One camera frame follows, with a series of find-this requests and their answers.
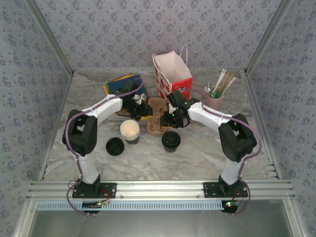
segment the colorful book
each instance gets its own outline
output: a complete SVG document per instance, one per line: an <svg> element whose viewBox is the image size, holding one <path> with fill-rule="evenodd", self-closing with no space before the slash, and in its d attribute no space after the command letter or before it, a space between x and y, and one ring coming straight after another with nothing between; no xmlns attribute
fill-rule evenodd
<svg viewBox="0 0 316 237"><path fill-rule="evenodd" d="M132 82L136 83L137 85L141 85L142 81L140 79L137 79L137 78L140 78L139 74L137 74L137 75L136 74L128 74L128 75L125 75L121 78L117 78L114 81L111 81L111 82L103 85L103 88L105 90L105 93L109 94L111 91L115 91L117 89L124 88L125 84L128 81L132 81ZM136 92L136 94L137 95L145 94L146 96L148 96L148 93L147 93L144 86L142 86L142 88L140 88L140 90L138 90Z"/></svg>

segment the white paper cup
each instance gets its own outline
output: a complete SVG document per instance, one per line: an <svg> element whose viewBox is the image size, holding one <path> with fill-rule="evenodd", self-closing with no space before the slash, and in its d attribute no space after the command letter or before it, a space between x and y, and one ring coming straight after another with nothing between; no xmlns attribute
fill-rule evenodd
<svg viewBox="0 0 316 237"><path fill-rule="evenodd" d="M139 125L134 120L126 120L120 125L120 133L127 143L136 145L139 141Z"/></svg>

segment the paper bag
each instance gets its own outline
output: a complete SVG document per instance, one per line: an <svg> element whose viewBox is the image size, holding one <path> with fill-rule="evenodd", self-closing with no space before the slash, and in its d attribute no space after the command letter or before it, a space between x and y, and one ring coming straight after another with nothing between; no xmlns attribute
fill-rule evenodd
<svg viewBox="0 0 316 237"><path fill-rule="evenodd" d="M184 47L186 47L186 63L181 58ZM183 45L180 55L175 51L160 55L154 53L153 62L156 72L156 87L161 98L167 99L168 94L179 88L191 89L193 77L187 67L188 46L186 44ZM181 93L187 100L189 99L189 90Z"/></svg>

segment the wall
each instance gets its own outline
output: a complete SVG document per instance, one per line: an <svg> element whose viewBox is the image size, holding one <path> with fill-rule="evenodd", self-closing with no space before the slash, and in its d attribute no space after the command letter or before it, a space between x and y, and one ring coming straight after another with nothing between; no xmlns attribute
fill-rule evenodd
<svg viewBox="0 0 316 237"><path fill-rule="evenodd" d="M191 68L244 68L279 0L38 0L74 70L152 68L189 45Z"/></svg>
<svg viewBox="0 0 316 237"><path fill-rule="evenodd" d="M68 83L22 0L0 1L0 236L36 180Z"/></svg>
<svg viewBox="0 0 316 237"><path fill-rule="evenodd" d="M284 179L316 236L316 2L294 0L251 75Z"/></svg>

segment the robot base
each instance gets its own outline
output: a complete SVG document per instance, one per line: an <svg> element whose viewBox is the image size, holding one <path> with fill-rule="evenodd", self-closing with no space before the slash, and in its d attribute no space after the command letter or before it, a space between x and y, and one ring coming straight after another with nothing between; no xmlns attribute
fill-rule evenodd
<svg viewBox="0 0 316 237"><path fill-rule="evenodd" d="M73 198L115 198L117 183L101 183L100 175L93 184L81 182L74 188Z"/></svg>
<svg viewBox="0 0 316 237"><path fill-rule="evenodd" d="M228 185L221 179L221 176L219 182L203 183L203 191L205 198L239 198L240 194L243 198L248 197L247 187L244 183L237 181Z"/></svg>

